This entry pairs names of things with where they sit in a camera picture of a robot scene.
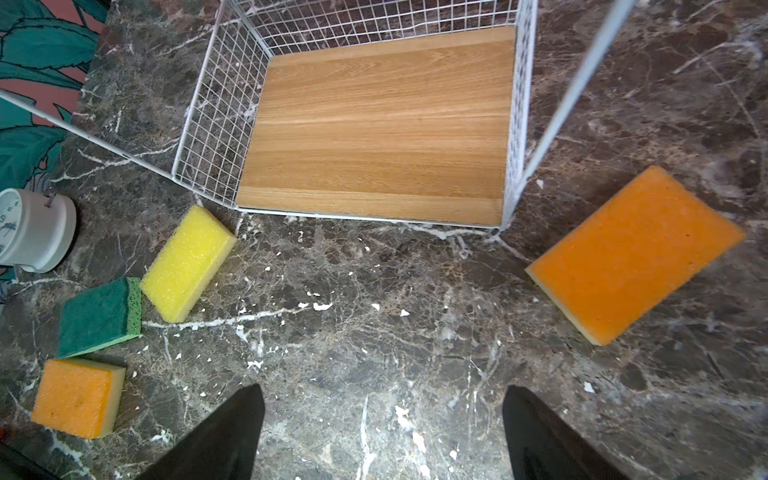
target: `yellow sponge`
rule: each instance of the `yellow sponge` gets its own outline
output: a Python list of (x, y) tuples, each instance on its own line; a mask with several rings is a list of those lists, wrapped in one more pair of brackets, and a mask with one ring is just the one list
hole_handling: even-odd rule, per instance
[(32, 421), (84, 439), (112, 433), (125, 368), (85, 359), (48, 360)]
[(208, 210), (195, 205), (187, 212), (141, 280), (166, 322), (187, 317), (234, 244), (234, 235)]

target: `black object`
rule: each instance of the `black object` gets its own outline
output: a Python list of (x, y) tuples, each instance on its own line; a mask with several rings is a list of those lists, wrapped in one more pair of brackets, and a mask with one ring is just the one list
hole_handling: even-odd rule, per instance
[(627, 480), (531, 390), (509, 387), (502, 415), (515, 480)]
[(48, 470), (0, 442), (0, 478), (3, 480), (58, 480)]
[(249, 480), (263, 420), (261, 387), (243, 387), (137, 480)]

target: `sponge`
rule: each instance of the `sponge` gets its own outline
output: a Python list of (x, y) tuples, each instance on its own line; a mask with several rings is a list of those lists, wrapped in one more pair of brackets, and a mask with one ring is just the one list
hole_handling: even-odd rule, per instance
[(48, 360), (32, 421), (84, 439), (112, 433), (125, 368), (85, 359)]
[(234, 235), (208, 210), (195, 205), (187, 212), (141, 280), (165, 321), (187, 317), (234, 244)]
[(590, 342), (606, 345), (743, 238), (650, 167), (526, 271)]
[(58, 358), (83, 355), (141, 333), (138, 278), (117, 280), (89, 289), (61, 307)]

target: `marble surface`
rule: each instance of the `marble surface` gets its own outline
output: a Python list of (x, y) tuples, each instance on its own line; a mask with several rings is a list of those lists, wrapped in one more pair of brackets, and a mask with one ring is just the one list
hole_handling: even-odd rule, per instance
[[(214, 10), (114, 0), (78, 124), (168, 165)], [(541, 2), (531, 142), (606, 11)], [(757, 0), (639, 2), (500, 236), (204, 202), (239, 241), (194, 326), (145, 303), (141, 338), (91, 355), (128, 372), (116, 432), (94, 441), (29, 420), (59, 306), (141, 276), (198, 199), (70, 138), (54, 180), (77, 240), (22, 276), (0, 320), (5, 441), (62, 478), (132, 478), (258, 382), (254, 478), (511, 478), (500, 407), (517, 384), (630, 478), (768, 478), (767, 29)], [(651, 164), (746, 240), (597, 348), (523, 269)]]

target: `clock face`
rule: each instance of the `clock face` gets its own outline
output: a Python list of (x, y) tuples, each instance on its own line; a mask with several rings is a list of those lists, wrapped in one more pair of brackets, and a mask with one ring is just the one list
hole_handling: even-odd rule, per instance
[(22, 219), (22, 199), (11, 190), (0, 196), (0, 253), (16, 236), (18, 223)]

